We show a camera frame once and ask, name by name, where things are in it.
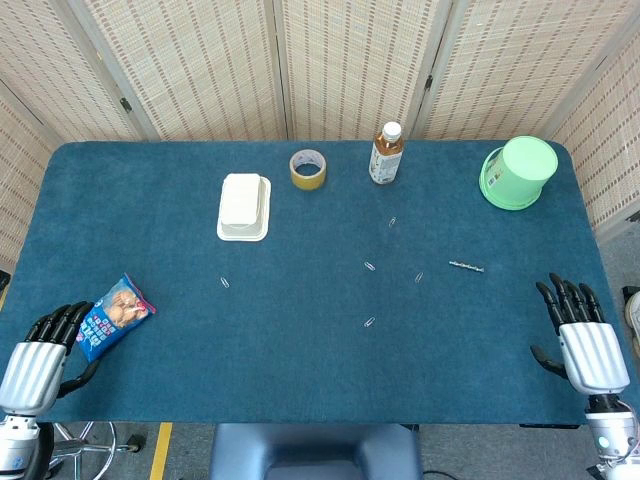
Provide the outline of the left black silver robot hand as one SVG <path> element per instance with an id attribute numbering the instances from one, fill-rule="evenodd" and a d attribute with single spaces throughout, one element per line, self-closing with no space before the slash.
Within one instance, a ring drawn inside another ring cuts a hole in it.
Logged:
<path id="1" fill-rule="evenodd" d="M 1 410 L 11 416 L 38 417 L 59 398 L 86 385 L 100 362 L 90 362 L 77 377 L 65 381 L 63 373 L 82 321 L 91 302 L 65 304 L 40 317 L 19 342 L 9 359 L 1 383 Z"/>

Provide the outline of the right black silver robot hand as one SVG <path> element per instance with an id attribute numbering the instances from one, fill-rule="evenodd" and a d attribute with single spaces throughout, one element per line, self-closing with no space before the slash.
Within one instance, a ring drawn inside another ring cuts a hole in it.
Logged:
<path id="1" fill-rule="evenodd" d="M 587 396 L 616 395 L 630 385 L 630 377 L 617 334 L 605 321 L 594 290 L 585 283 L 574 284 L 551 272 L 548 287 L 538 282 L 560 345 L 562 362 L 553 361 L 544 350 L 532 345 L 536 362 L 548 372 L 567 380 Z"/>

